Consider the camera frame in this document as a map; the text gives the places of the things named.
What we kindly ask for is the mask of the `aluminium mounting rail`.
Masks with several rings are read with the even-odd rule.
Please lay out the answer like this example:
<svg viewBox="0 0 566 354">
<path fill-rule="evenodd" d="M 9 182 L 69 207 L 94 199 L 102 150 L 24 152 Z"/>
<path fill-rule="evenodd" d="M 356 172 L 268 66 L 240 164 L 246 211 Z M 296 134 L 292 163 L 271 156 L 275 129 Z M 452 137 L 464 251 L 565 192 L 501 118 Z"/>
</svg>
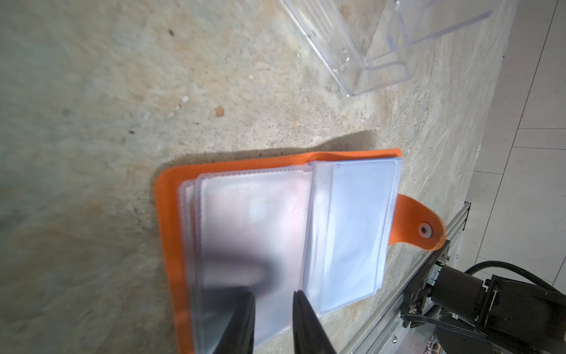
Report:
<svg viewBox="0 0 566 354">
<path fill-rule="evenodd" d="M 445 264 L 458 258 L 455 250 L 466 227 L 471 203 L 447 225 L 447 241 L 441 249 L 422 256 L 401 280 L 393 294 L 372 314 L 369 320 L 342 349 L 343 353 L 426 353 L 434 327 L 423 324 L 412 328 L 405 324 L 403 314 L 425 312 L 432 306 L 426 297 L 426 286 Z"/>
</svg>

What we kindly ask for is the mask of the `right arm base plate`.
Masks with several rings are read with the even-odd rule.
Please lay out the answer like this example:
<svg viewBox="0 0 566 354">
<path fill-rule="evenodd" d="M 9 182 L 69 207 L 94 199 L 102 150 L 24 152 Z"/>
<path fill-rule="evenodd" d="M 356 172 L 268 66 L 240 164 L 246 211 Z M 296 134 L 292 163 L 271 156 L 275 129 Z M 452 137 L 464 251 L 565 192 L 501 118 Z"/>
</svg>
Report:
<svg viewBox="0 0 566 354">
<path fill-rule="evenodd" d="M 403 321 L 434 325 L 446 351 L 565 352 L 565 295 L 516 265 L 486 261 L 459 271 L 445 264 L 425 294 L 432 306 Z"/>
</svg>

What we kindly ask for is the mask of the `orange card holder wallet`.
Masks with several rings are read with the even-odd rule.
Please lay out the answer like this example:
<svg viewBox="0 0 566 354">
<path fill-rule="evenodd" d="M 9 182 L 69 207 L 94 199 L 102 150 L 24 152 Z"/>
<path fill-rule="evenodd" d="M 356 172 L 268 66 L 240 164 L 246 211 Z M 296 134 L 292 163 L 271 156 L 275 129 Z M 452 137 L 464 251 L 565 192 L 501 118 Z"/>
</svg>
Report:
<svg viewBox="0 0 566 354">
<path fill-rule="evenodd" d="M 390 245 L 445 245 L 435 212 L 399 193 L 400 150 L 310 152 L 165 170 L 155 196 L 181 353 L 251 352 L 291 327 L 375 295 Z"/>
</svg>

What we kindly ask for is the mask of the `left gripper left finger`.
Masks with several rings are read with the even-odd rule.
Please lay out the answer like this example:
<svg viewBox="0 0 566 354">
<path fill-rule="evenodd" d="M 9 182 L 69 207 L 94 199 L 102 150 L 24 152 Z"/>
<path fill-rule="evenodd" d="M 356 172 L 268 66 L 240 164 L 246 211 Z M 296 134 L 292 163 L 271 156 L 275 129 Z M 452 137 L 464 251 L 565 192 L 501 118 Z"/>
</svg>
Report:
<svg viewBox="0 0 566 354">
<path fill-rule="evenodd" d="M 252 354 L 256 319 L 256 299 L 243 295 L 213 354 Z"/>
</svg>

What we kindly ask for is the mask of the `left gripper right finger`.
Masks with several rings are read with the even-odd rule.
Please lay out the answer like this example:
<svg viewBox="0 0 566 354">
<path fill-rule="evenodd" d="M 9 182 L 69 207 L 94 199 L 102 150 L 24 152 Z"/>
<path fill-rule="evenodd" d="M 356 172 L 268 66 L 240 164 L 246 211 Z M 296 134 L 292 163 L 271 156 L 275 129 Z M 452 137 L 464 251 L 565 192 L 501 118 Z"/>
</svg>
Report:
<svg viewBox="0 0 566 354">
<path fill-rule="evenodd" d="M 336 354 L 303 291 L 293 294 L 293 346 L 296 354 Z"/>
</svg>

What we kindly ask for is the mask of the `right clear card display stand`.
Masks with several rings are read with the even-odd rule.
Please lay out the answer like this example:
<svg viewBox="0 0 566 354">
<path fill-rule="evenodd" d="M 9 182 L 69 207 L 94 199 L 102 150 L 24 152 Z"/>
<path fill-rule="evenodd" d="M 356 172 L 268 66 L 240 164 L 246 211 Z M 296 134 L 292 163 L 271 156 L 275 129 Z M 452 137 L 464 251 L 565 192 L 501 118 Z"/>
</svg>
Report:
<svg viewBox="0 0 566 354">
<path fill-rule="evenodd" d="M 283 1 L 349 97 L 412 78 L 428 45 L 488 18 L 498 1 Z"/>
</svg>

